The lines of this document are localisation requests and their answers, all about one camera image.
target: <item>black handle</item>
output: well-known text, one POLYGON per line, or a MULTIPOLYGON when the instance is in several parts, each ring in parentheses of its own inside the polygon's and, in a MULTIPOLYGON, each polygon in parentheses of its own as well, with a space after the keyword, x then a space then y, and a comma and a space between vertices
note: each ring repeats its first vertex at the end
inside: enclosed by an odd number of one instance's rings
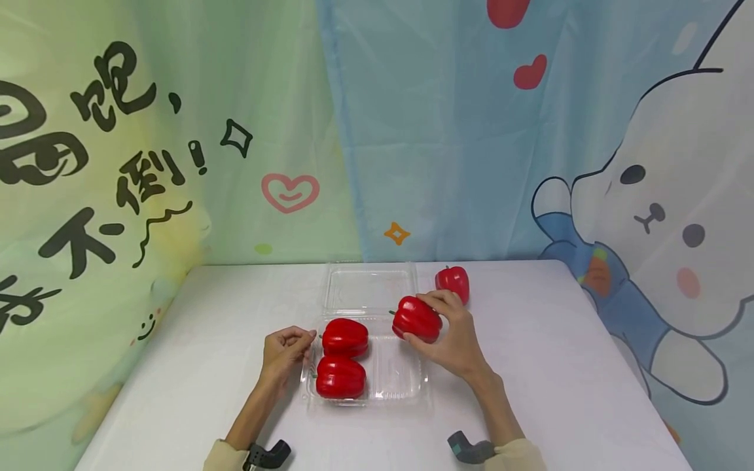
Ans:
POLYGON ((458 461, 468 464, 481 464, 495 456, 495 446, 489 440, 472 445, 462 431, 448 438, 448 445, 458 461))
POLYGON ((277 469, 283 466, 289 456, 290 446, 284 440, 278 440, 270 451, 253 443, 249 449, 249 456, 244 463, 244 471, 249 471, 252 465, 264 469, 277 469))

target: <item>fabric backdrop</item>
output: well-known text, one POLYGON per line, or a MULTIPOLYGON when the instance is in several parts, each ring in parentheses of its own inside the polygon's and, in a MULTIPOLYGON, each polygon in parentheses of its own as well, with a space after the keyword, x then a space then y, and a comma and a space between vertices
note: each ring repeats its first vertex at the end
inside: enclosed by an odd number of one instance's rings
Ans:
POLYGON ((360 258, 314 3, 1 0, 0 215, 0 469, 73 469, 192 266, 360 258))
POLYGON ((695 469, 753 468, 752 22, 1 0, 0 469, 74 467, 196 264, 539 257, 695 469))
POLYGON ((364 259, 564 261, 692 465, 752 469, 754 0, 317 5, 364 259))

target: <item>exclamation mark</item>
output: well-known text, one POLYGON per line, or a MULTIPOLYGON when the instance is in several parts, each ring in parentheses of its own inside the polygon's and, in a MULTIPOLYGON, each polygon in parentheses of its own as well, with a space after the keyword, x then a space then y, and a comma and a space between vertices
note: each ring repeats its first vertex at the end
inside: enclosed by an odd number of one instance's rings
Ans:
POLYGON ((194 165, 199 168, 199 175, 207 173, 207 168, 204 166, 204 153, 201 151, 201 143, 199 141, 190 141, 188 143, 188 151, 191 152, 194 165))

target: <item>tabletop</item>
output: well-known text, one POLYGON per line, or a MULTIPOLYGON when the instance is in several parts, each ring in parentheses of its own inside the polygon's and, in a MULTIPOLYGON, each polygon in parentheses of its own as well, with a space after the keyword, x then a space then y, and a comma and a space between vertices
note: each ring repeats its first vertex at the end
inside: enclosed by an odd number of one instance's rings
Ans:
MULTIPOLYGON (((691 470, 565 265, 460 265, 483 352, 549 469, 691 470)), ((445 264, 415 266, 425 292, 445 264)), ((195 268, 76 471, 201 470, 256 383, 264 336, 314 327, 326 273, 326 265, 195 268)), ((456 430, 472 442, 486 437, 474 396, 435 365, 428 377, 426 407, 394 410, 312 408, 294 384, 259 443, 285 439, 293 453, 283 469, 294 471, 473 469, 446 440, 456 430)))

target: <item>red heart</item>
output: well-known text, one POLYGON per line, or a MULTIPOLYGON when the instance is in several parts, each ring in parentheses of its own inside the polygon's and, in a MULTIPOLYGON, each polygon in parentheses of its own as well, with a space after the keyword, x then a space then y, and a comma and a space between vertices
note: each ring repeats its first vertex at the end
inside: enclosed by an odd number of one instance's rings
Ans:
POLYGON ((265 195, 267 201, 269 201, 272 207, 274 207, 276 210, 280 211, 283 214, 290 214, 294 211, 306 208, 307 206, 312 204, 314 200, 317 199, 317 196, 319 196, 320 194, 320 183, 311 175, 300 175, 291 180, 282 173, 269 173, 268 175, 265 175, 264 178, 262 178, 262 194, 265 195), (282 182, 283 185, 285 185, 286 191, 288 192, 294 191, 296 187, 304 182, 307 182, 309 185, 311 185, 311 193, 303 200, 303 193, 301 193, 300 191, 290 196, 284 193, 280 193, 277 198, 275 198, 270 192, 270 183, 275 180, 282 182), (297 200, 299 202, 294 204, 293 206, 283 206, 283 204, 277 200, 278 198, 282 201, 285 201, 286 203, 291 203, 297 200))
POLYGON ((515 28, 523 20, 529 0, 487 0, 487 16, 498 28, 515 28))
POLYGON ((513 82, 521 90, 531 90, 539 86, 547 69, 547 56, 539 54, 530 66, 520 66, 513 74, 513 82))

